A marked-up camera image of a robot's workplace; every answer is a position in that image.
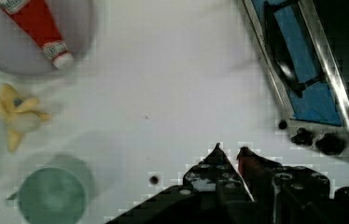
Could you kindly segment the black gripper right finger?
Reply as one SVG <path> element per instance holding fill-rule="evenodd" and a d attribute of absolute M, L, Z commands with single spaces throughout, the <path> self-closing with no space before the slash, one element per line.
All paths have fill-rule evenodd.
<path fill-rule="evenodd" d="M 327 176 L 305 166 L 286 166 L 241 147 L 238 171 L 270 224 L 349 224 L 349 187 L 330 196 Z"/>

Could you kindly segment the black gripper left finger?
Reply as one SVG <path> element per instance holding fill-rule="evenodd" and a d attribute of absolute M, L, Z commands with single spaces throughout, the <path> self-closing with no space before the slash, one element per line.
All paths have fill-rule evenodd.
<path fill-rule="evenodd" d="M 234 203 L 250 203 L 243 180 L 216 145 L 171 186 L 106 224 L 230 224 Z"/>

